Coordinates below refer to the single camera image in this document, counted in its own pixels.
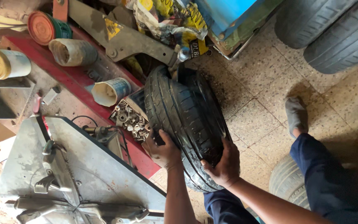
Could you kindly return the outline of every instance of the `hand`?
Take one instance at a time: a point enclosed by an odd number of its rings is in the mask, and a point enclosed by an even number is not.
[[[219,163],[213,168],[206,160],[201,160],[201,164],[207,174],[220,186],[228,188],[239,181],[240,178],[240,152],[237,146],[222,138],[223,154]]]
[[[142,143],[144,150],[152,160],[167,171],[175,167],[182,167],[182,157],[180,150],[173,143],[168,133],[160,129],[159,131],[165,145],[158,146],[153,139],[153,130],[150,131],[149,137]]]

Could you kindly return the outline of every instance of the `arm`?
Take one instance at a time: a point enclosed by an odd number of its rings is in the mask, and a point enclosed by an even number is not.
[[[223,155],[213,168],[202,160],[204,170],[219,185],[249,205],[267,224],[329,224],[314,212],[274,196],[248,183],[239,176],[239,151],[234,143],[222,138]]]
[[[142,144],[152,160],[168,172],[167,200],[165,202],[164,223],[196,224],[193,207],[187,193],[183,163],[180,150],[172,142],[168,133],[160,130],[165,145],[157,146],[151,132]]]

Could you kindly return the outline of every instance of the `leg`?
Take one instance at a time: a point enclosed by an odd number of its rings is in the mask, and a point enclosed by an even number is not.
[[[214,224],[259,224],[240,199],[226,189],[204,193],[204,206]]]
[[[292,113],[292,122],[301,124],[299,128],[293,125],[296,141],[290,154],[305,176],[311,210],[334,223],[358,223],[358,190],[351,175],[320,141],[307,134],[307,111],[301,99],[287,100],[286,109]]]

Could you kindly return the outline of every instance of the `tire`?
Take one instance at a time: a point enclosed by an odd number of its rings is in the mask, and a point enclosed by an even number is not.
[[[358,3],[307,47],[304,57],[323,74],[358,64]]]
[[[158,66],[149,74],[145,85],[149,124],[156,134],[159,129],[169,133],[181,149],[185,181],[189,188],[201,192],[221,190],[223,187],[203,170],[200,160],[205,159],[215,166],[223,152],[221,136],[229,140],[231,137],[217,101],[206,100],[200,91],[200,83],[204,83],[205,87],[205,79],[191,69],[187,69],[186,73],[190,74],[185,79],[186,85],[168,78],[165,66]],[[214,118],[206,109],[217,110],[219,115]],[[163,142],[158,139],[159,136],[156,136],[157,144],[162,145]]]
[[[277,37],[291,48],[308,46],[357,0],[287,0],[279,10]]]
[[[310,210],[305,178],[290,155],[282,159],[272,171],[269,191],[273,195]]]

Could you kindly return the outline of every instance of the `black tire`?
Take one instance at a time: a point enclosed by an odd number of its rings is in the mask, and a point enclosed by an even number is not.
[[[307,47],[304,57],[323,74],[358,64],[358,3]]]
[[[205,82],[205,79],[193,72],[184,85],[168,78],[165,66],[154,69],[145,85],[146,113],[154,133],[163,129],[181,149],[186,185],[195,191],[213,192],[223,187],[203,170],[200,160],[205,159],[215,166],[223,152],[221,136],[229,140],[231,137],[219,105],[216,101],[206,102],[199,90],[200,82]],[[206,109],[217,109],[220,123],[211,118],[211,113]]]
[[[269,191],[273,195],[310,210],[305,177],[290,155],[284,157],[272,171]]]
[[[357,0],[287,0],[279,10],[277,37],[291,48],[313,42]]]

